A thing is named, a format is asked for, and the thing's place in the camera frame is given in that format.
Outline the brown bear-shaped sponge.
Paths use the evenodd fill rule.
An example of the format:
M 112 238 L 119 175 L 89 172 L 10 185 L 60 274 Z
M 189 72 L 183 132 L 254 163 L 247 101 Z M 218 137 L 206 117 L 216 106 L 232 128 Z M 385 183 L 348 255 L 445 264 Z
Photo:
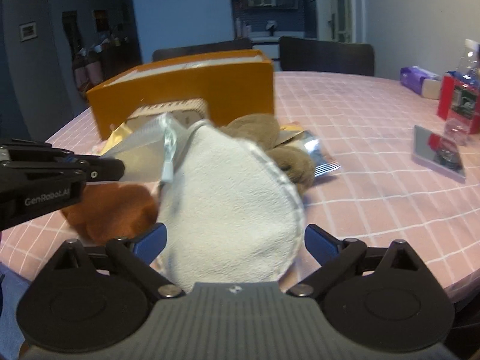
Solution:
M 86 185 L 81 201 L 61 213 L 81 238 L 105 245 L 110 239 L 143 234 L 156 223 L 158 211 L 145 186 L 109 183 Z

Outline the clear organza gift bag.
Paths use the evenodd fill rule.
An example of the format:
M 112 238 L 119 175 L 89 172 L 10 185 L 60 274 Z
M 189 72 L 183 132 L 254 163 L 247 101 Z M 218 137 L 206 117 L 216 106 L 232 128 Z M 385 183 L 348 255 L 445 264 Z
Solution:
M 121 182 L 172 183 L 174 168 L 191 131 L 171 114 L 162 114 L 126 136 L 102 158 L 113 158 L 124 164 Z

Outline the white round plush cushion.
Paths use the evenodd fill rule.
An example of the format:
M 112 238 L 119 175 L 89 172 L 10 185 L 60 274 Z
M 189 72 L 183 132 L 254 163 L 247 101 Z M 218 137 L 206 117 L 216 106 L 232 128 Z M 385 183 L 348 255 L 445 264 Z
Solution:
M 304 236 L 295 186 L 258 145 L 197 122 L 177 139 L 160 190 L 167 244 L 151 266 L 189 292 L 197 282 L 279 281 Z

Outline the silver snack packet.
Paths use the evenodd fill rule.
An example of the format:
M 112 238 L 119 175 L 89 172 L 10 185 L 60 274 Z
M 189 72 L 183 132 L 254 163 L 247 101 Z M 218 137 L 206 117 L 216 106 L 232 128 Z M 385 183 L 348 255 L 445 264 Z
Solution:
M 298 123 L 280 126 L 277 146 L 291 146 L 308 154 L 315 165 L 314 177 L 319 179 L 340 170 L 340 163 L 326 150 L 321 139 Z

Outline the brown plush toy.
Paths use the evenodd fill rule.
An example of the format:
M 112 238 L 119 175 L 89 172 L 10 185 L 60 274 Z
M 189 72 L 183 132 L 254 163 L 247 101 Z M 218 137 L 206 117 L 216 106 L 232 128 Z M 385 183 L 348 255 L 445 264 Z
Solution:
M 288 145 L 276 145 L 280 125 L 273 115 L 251 114 L 219 127 L 229 137 L 252 141 L 266 153 L 293 183 L 300 197 L 314 182 L 315 164 L 303 150 Z

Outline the small mirror on table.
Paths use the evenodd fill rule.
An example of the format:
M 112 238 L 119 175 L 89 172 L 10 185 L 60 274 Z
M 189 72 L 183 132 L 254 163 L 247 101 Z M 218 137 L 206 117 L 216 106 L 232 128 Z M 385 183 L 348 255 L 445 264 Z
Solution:
M 412 160 L 459 183 L 466 181 L 456 142 L 419 125 L 413 127 Z

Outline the clear water bottle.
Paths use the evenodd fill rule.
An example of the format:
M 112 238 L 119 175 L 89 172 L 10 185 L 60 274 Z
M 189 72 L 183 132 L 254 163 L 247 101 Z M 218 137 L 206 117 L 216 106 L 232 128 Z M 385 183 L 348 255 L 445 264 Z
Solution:
M 453 92 L 445 135 L 466 146 L 469 135 L 479 133 L 479 43 L 466 39 L 457 69 L 451 74 Z

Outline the purple tissue pack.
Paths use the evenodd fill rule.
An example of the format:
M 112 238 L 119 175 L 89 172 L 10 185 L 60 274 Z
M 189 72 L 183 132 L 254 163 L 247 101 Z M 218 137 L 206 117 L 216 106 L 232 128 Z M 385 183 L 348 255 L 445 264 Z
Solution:
M 400 84 L 423 98 L 438 100 L 441 77 L 419 66 L 402 67 Z

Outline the red box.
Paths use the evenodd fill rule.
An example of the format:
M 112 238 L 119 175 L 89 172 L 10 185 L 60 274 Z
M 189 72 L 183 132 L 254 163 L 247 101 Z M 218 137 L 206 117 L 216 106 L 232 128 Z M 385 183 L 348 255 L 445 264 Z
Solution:
M 468 134 L 479 133 L 479 79 L 447 72 L 441 83 L 437 115 L 460 122 Z

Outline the right black chair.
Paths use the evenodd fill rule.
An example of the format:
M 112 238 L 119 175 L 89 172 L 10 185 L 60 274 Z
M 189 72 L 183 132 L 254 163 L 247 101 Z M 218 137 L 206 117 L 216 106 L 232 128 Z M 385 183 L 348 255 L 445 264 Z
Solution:
M 279 58 L 282 71 L 375 74 L 374 48 L 366 43 L 280 37 Z

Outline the black chair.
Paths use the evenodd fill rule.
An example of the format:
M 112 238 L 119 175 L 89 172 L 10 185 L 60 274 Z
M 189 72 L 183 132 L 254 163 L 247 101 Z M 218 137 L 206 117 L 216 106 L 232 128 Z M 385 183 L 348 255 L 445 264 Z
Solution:
M 282 71 L 375 74 L 374 48 L 366 43 L 280 37 L 279 58 Z
M 184 46 L 168 49 L 157 49 L 152 54 L 152 61 L 159 62 L 166 59 L 173 59 L 182 56 L 202 55 L 212 52 L 222 52 L 231 50 L 251 50 L 252 42 L 249 38 L 240 38 L 232 41 L 222 41 L 208 43 L 196 46 Z

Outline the white sideboard cabinet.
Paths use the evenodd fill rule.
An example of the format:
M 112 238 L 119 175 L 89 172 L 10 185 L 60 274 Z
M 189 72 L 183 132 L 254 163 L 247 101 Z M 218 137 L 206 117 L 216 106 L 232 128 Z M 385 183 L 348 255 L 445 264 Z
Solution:
M 272 60 L 275 72 L 281 72 L 280 58 L 280 37 L 253 37 L 251 38 L 252 48 L 260 50 L 265 56 Z

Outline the left black chair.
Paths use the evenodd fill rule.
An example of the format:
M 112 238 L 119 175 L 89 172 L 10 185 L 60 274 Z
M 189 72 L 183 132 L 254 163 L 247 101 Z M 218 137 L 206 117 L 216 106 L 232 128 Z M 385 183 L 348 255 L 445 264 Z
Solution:
M 202 55 L 212 52 L 222 52 L 231 50 L 251 50 L 252 42 L 249 38 L 240 38 L 232 41 L 222 41 L 208 43 L 196 46 L 184 46 L 168 49 L 157 49 L 152 54 L 152 61 L 159 62 L 166 59 L 173 59 L 182 56 Z

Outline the white glass-panel door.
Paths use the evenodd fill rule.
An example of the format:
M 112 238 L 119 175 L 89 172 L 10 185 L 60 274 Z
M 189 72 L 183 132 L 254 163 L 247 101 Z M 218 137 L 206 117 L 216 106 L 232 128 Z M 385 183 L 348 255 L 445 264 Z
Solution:
M 365 0 L 316 0 L 316 37 L 321 41 L 363 43 Z

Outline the small framed wall picture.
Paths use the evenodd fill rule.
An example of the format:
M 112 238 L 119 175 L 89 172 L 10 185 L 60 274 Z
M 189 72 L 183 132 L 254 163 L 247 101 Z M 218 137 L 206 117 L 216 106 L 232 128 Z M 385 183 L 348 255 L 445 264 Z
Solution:
M 30 41 L 38 37 L 37 23 L 35 21 L 19 26 L 19 39 L 21 42 Z

